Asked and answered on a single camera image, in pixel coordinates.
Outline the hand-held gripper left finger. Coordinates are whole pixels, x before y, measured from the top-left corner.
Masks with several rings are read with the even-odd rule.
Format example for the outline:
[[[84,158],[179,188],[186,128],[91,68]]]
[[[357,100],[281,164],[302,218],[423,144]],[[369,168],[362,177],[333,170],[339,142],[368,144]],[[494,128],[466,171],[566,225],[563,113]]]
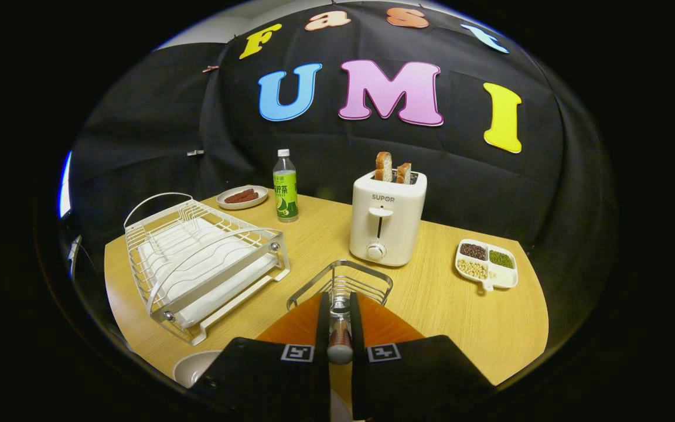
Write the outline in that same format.
[[[310,343],[237,337],[191,390],[222,421],[329,421],[330,298],[311,297],[315,333]]]

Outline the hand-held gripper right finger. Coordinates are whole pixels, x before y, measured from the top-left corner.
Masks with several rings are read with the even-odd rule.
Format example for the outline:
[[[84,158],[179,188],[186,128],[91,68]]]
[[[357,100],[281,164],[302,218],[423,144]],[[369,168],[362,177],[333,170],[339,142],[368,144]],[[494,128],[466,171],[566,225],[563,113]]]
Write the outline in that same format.
[[[464,421],[495,392],[448,336],[423,336],[361,293],[351,294],[350,313],[357,419]]]

